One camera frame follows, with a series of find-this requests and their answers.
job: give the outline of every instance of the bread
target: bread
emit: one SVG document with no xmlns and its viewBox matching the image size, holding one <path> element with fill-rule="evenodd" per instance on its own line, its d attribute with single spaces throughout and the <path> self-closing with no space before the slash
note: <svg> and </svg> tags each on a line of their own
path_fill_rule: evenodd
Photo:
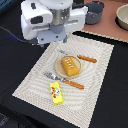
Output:
<svg viewBox="0 0 128 128">
<path fill-rule="evenodd" d="M 62 64 L 68 77 L 79 74 L 79 70 L 76 67 L 76 65 L 71 57 L 62 59 L 61 64 Z"/>
</svg>

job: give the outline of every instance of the woven placemat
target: woven placemat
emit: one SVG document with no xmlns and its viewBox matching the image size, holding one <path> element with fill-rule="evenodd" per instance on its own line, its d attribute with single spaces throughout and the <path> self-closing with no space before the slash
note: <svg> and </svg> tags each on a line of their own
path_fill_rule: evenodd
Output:
<svg viewBox="0 0 128 128">
<path fill-rule="evenodd" d="M 78 127 L 88 128 L 113 47 L 110 44 L 75 35 L 71 35 L 66 44 L 62 41 L 52 42 L 12 95 Z M 59 82 L 64 103 L 57 106 L 52 102 L 49 87 L 49 84 L 54 81 L 48 80 L 42 74 L 44 70 L 56 74 L 51 63 L 62 56 L 56 49 L 75 52 L 98 60 L 96 64 L 81 60 L 85 71 L 79 77 L 72 79 L 83 84 L 84 90 Z"/>
</svg>

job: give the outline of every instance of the black cable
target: black cable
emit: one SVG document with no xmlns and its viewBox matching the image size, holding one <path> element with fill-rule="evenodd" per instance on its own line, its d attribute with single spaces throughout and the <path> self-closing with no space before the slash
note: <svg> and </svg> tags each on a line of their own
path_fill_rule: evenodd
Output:
<svg viewBox="0 0 128 128">
<path fill-rule="evenodd" d="M 20 41 L 20 42 L 22 42 L 22 43 L 28 43 L 28 41 L 21 40 L 21 39 L 19 39 L 18 37 L 16 37 L 16 36 L 15 36 L 12 32 L 10 32 L 8 29 L 6 29 L 6 28 L 4 28 L 4 27 L 2 27 L 2 26 L 0 26 L 0 29 L 2 29 L 2 30 L 4 30 L 4 31 L 8 32 L 8 33 L 11 34 L 14 38 L 16 38 L 18 41 Z"/>
</svg>

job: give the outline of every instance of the table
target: table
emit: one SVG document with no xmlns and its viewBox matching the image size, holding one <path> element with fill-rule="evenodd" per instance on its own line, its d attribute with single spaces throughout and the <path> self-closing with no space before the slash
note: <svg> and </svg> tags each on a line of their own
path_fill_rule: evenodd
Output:
<svg viewBox="0 0 128 128">
<path fill-rule="evenodd" d="M 20 4 L 0 17 L 0 26 L 23 39 L 20 27 Z M 114 45 L 105 78 L 89 128 L 128 127 L 128 44 L 82 32 L 73 34 Z M 51 128 L 77 128 L 44 110 L 12 96 L 45 48 L 17 41 L 0 30 L 0 104 L 30 116 Z"/>
</svg>

